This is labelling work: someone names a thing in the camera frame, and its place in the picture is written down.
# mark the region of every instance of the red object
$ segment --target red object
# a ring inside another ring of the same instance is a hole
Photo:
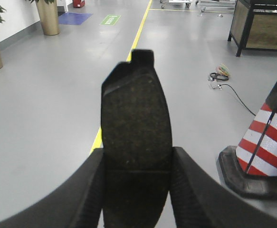
[[[85,0],[73,0],[73,7],[74,8],[81,8],[86,4]]]
[[[272,114],[264,103],[236,148],[239,164],[247,174],[277,176],[277,113]]]

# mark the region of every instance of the yellow floor line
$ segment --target yellow floor line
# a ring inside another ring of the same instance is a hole
[[[149,9],[149,10],[159,10],[159,11],[187,11],[187,12],[198,12],[198,10],[184,10],[184,9]]]
[[[182,9],[149,9],[158,11],[180,11],[180,12],[200,12],[200,10],[182,10]],[[227,11],[206,11],[205,13],[229,13]]]
[[[128,57],[127,57],[127,60],[126,60],[127,62],[131,61],[131,52],[132,52],[132,49],[135,49],[136,46],[137,46],[140,34],[142,33],[142,30],[143,30],[144,23],[145,23],[146,18],[148,16],[148,12],[149,12],[151,4],[152,4],[152,0],[149,0],[149,4],[148,4],[148,6],[146,8],[146,11],[144,12],[142,22],[140,23],[140,26],[139,26],[138,31],[136,33],[135,39],[134,39],[133,44],[131,46],[131,50],[130,50],[130,52],[128,54]],[[93,150],[95,148],[99,148],[101,143],[102,143],[102,138],[101,138],[101,127],[100,127],[98,129],[97,135],[96,135],[96,137],[94,139],[94,142],[93,142],[93,145],[91,147],[90,154],[93,152]]]
[[[137,33],[136,33],[136,36],[135,36],[135,39],[134,39],[134,41],[133,41],[131,50],[130,50],[130,52],[129,52],[129,54],[128,54],[127,62],[131,61],[131,51],[132,51],[133,49],[135,49],[136,46],[137,46],[137,43],[138,43],[140,34],[142,33],[142,30],[143,30],[144,23],[145,23],[146,18],[147,18],[147,16],[148,16],[148,12],[149,12],[149,9],[150,9],[150,7],[151,7],[151,4],[152,4],[152,0],[149,0],[149,4],[148,4],[148,6],[147,6],[147,8],[146,8],[146,11],[144,12],[142,22],[140,23],[140,26],[139,26],[138,31],[137,31]]]

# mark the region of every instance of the baseboard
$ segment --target baseboard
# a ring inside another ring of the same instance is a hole
[[[20,32],[17,32],[16,34],[6,38],[5,40],[0,42],[0,50],[4,50],[10,45],[16,43],[21,38],[29,35],[30,33],[36,31],[38,28],[40,28],[41,24],[40,21],[28,26],[27,28],[21,30]]]

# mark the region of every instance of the traffic cone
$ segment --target traffic cone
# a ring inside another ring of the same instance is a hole
[[[277,82],[238,146],[225,148],[219,161],[239,195],[277,198]]]

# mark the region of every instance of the blue floor mat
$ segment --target blue floor mat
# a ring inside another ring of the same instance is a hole
[[[92,13],[64,13],[58,17],[59,24],[62,25],[81,25],[84,21],[86,21],[89,17],[91,17]]]

